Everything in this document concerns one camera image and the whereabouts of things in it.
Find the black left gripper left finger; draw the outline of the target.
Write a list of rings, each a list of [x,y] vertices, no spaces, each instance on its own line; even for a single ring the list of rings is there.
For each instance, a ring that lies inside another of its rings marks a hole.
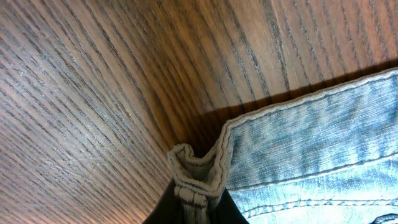
[[[172,179],[158,201],[155,209],[143,221],[143,224],[183,224],[183,208],[176,198],[175,181]]]

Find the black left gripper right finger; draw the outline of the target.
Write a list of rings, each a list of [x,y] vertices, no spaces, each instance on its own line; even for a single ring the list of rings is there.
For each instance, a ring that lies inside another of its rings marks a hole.
[[[248,224],[227,189],[224,190],[218,206],[211,212],[211,224]]]

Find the light blue denim shorts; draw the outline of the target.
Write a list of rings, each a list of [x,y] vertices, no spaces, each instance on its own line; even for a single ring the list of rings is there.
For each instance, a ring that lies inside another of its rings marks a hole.
[[[243,114],[205,156],[168,160],[185,223],[211,223],[225,189],[248,223],[396,223],[397,69]]]

